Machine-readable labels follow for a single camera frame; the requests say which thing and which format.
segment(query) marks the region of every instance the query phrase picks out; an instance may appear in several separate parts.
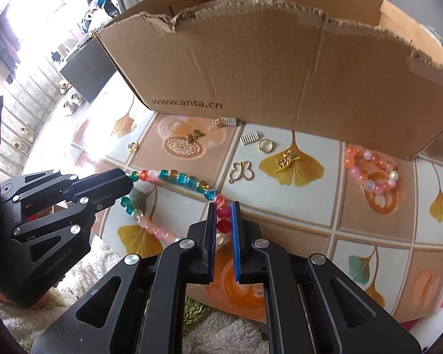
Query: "green ginkgo leaf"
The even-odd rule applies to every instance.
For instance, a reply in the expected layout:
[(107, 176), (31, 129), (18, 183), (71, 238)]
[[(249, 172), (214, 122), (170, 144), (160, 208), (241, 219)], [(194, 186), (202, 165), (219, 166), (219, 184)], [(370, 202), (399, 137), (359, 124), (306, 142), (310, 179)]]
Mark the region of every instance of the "green ginkgo leaf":
[(356, 283), (365, 285), (369, 281), (369, 261), (371, 257), (358, 257), (350, 255), (348, 257), (348, 267), (350, 277)]

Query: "white fluffy fabric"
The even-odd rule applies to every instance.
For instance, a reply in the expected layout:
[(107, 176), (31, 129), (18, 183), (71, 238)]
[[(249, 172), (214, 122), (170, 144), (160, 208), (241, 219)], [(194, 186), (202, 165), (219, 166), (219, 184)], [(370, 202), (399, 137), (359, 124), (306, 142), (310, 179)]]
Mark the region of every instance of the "white fluffy fabric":
[[(26, 349), (79, 297), (85, 294), (121, 257), (100, 238), (94, 237), (92, 249), (68, 271), (50, 301), (40, 310), (23, 310), (0, 302), (0, 318), (13, 337)], [(212, 313), (183, 341), (184, 354), (238, 353), (267, 354), (269, 345), (262, 339), (266, 325), (224, 312)]]

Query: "patterned tablecloth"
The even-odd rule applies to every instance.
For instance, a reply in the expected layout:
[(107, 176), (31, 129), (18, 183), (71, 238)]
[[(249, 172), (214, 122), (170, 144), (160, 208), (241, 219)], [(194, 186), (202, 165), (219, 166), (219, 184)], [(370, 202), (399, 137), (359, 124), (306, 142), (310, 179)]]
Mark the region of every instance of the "patterned tablecloth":
[[(205, 133), (187, 145), (185, 135)], [(275, 142), (263, 154), (241, 135), (259, 130)], [(133, 152), (126, 145), (137, 141)], [(412, 161), (394, 158), (397, 190), (376, 196), (343, 167), (346, 144), (288, 130), (245, 124), (213, 128), (213, 119), (157, 114), (140, 103), (115, 74), (88, 110), (66, 162), (79, 177), (119, 167), (177, 169), (241, 203), (244, 216), (289, 252), (320, 252), (400, 322), (438, 309), (443, 301), (443, 133)], [(300, 156), (279, 174), (275, 159), (291, 149)], [(233, 162), (250, 161), (254, 179), (228, 183)], [(378, 179), (384, 173), (362, 166)], [(179, 235), (206, 216), (202, 195), (173, 184), (138, 182), (130, 197), (158, 225)], [(98, 214), (93, 230), (121, 254), (143, 257), (162, 250), (116, 204)], [(221, 310), (265, 320), (260, 285), (234, 281), (229, 235), (216, 254), (215, 282), (189, 286), (188, 295)]]

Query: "fluffy rug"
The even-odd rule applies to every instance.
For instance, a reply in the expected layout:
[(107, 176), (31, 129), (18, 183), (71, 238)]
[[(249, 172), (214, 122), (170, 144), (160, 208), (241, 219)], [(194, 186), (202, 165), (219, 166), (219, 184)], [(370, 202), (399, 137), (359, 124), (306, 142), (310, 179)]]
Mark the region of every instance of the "fluffy rug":
[[(67, 308), (89, 290), (121, 257), (98, 237), (92, 250), (68, 271), (39, 310), (0, 302), (0, 318), (26, 350)], [(185, 300), (184, 354), (268, 353), (267, 326), (220, 312), (190, 298)]]

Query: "gold ring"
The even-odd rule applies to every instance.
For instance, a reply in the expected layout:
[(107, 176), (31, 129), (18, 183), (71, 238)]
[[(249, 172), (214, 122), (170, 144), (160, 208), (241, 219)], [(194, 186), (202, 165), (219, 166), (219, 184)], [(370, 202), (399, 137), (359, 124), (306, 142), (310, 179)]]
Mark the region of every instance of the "gold ring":
[[(263, 143), (264, 144), (267, 143), (269, 145), (269, 149), (266, 149), (265, 147), (263, 147)], [(262, 138), (258, 142), (258, 149), (259, 149), (259, 151), (261, 151), (263, 153), (270, 153), (274, 150), (274, 142), (272, 142), (272, 140), (270, 140), (268, 138)]]
[(139, 145), (136, 141), (130, 142), (126, 148), (128, 149), (128, 151), (134, 151), (136, 149), (138, 149)]

